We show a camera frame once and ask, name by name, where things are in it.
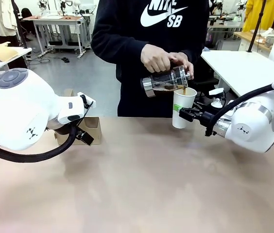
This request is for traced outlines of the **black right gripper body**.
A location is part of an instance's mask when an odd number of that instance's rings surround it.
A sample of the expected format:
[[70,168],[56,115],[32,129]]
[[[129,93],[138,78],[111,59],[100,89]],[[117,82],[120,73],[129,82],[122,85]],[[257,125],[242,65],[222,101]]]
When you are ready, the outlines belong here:
[[214,124],[212,123],[212,120],[214,116],[214,114],[207,111],[201,112],[199,115],[199,122],[202,126],[206,128],[213,128]]

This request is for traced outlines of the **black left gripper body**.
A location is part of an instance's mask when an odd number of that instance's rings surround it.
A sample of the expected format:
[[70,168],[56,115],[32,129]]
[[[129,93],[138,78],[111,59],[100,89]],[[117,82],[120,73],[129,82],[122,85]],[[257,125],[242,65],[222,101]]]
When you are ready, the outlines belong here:
[[94,138],[85,131],[78,131],[76,133],[76,139],[87,144],[88,146],[91,146],[94,141]]

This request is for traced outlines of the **person's left hand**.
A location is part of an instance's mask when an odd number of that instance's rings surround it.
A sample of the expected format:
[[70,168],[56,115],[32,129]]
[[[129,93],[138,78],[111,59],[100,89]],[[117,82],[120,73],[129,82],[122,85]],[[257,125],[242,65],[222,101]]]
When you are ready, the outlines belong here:
[[189,72],[190,79],[194,79],[194,66],[188,60],[188,57],[183,52],[170,52],[169,55],[171,56],[171,62],[176,66],[184,66],[186,72]]

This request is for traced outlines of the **person's right hand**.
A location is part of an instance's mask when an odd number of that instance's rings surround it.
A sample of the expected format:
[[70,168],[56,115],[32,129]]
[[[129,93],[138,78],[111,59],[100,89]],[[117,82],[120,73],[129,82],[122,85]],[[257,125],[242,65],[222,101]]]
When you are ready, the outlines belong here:
[[167,53],[162,48],[150,44],[146,44],[143,47],[140,60],[151,73],[168,71],[171,68],[171,61],[177,62],[175,56]]

